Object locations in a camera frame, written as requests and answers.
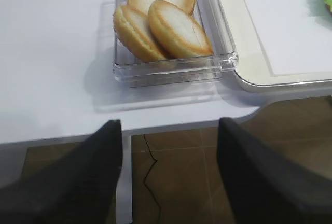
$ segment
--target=white paper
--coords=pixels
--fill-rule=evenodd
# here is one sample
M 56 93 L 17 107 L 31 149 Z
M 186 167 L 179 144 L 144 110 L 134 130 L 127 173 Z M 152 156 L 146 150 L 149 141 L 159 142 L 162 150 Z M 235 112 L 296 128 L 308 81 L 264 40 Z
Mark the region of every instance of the white paper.
M 245 0 L 275 75 L 332 71 L 332 16 L 322 0 Z

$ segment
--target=grout line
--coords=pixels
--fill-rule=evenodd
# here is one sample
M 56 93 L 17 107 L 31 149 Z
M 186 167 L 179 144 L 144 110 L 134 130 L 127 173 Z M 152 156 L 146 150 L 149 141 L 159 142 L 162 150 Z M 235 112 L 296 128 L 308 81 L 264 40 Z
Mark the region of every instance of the grout line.
M 199 148 L 213 148 L 215 145 L 208 146 L 195 146 L 195 147 L 184 147 L 184 148 L 172 148 L 172 149 L 151 149 L 151 151 L 169 151 L 169 150 L 186 150 L 186 149 L 199 149 Z M 148 150 L 133 151 L 132 153 L 143 153 L 148 152 Z
M 20 178 L 23 176 L 25 166 L 27 165 L 27 159 L 26 159 L 26 157 L 27 157 L 27 150 L 26 150 L 25 159 L 24 159 L 24 163 L 23 163 L 23 167 L 22 167 Z
M 203 148 L 203 158 L 204 158 L 204 169 L 205 169 L 205 179 L 206 179 L 206 184 L 207 184 L 207 192 L 209 194 L 210 212 L 211 212 L 212 222 L 215 223 L 215 219 L 214 219 L 214 215 L 213 215 L 213 203 L 212 203 L 210 180 L 209 180 L 209 175 L 208 175 L 208 165 L 206 164 L 206 156 L 205 156 L 204 148 Z
M 314 137 L 314 138 L 298 138 L 298 139 L 281 139 L 277 141 L 263 141 L 264 144 L 267 145 L 275 145 L 275 144 L 292 144 L 292 143 L 300 143 L 300 142 L 305 142 L 305 141 L 327 141 L 331 140 L 332 137 Z
M 203 146 L 203 134 L 202 134 L 202 129 L 199 129 L 199 139 L 201 141 L 201 146 Z

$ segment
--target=white tabletop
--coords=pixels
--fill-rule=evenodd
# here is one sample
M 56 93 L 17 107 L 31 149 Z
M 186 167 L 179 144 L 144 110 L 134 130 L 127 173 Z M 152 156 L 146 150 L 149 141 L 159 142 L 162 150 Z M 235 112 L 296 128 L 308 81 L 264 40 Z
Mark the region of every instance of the white tabletop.
M 117 82 L 113 3 L 0 0 L 0 144 L 90 134 L 109 119 L 120 119 L 125 135 L 196 128 L 261 106 L 220 81 Z

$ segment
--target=floor tile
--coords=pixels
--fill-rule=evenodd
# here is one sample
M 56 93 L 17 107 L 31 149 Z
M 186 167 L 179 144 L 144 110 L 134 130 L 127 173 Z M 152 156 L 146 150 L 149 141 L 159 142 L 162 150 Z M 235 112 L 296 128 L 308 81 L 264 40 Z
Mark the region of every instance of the floor tile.
M 143 135 L 132 136 L 132 152 L 148 151 Z
M 61 158 L 69 151 L 77 147 L 80 143 L 48 145 L 28 148 L 26 160 L 28 161 L 44 161 Z
M 202 148 L 159 150 L 147 184 L 161 205 L 160 223 L 212 223 Z M 156 223 L 158 208 L 143 184 L 153 160 L 133 154 L 134 223 Z
M 285 142 L 274 144 L 272 148 L 305 168 L 332 179 L 332 139 Z
M 24 163 L 24 167 L 22 170 L 22 178 L 28 177 L 36 173 L 37 171 L 51 165 L 52 163 L 56 162 L 56 159 L 53 160 L 26 160 Z
M 54 160 L 60 157 L 55 145 L 38 146 L 28 148 L 26 160 L 40 161 L 40 160 Z
M 215 224 L 235 224 L 216 160 L 216 147 L 204 148 L 207 178 L 209 180 L 212 215 Z
M 332 106 L 326 97 L 277 102 L 241 126 L 265 143 L 332 137 Z
M 108 216 L 105 221 L 105 224 L 116 224 L 116 218 L 115 218 L 115 197 L 112 200 L 112 203 L 109 208 Z
M 201 146 L 200 130 L 163 132 L 145 135 L 151 150 L 181 149 Z M 146 150 L 143 136 L 137 136 L 133 142 L 133 152 Z
M 201 129 L 202 146 L 216 146 L 218 139 L 218 127 Z

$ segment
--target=transparent plastic box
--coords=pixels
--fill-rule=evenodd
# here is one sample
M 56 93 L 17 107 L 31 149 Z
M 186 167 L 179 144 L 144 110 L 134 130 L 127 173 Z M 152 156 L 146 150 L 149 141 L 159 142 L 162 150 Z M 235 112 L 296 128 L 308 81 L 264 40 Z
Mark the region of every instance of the transparent plastic box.
M 126 1 L 115 0 L 116 7 L 126 4 Z M 115 78 L 129 87 L 142 87 L 216 79 L 223 72 L 234 70 L 238 56 L 220 0 L 196 0 L 193 17 L 210 38 L 214 55 L 143 63 L 119 41 L 115 33 Z

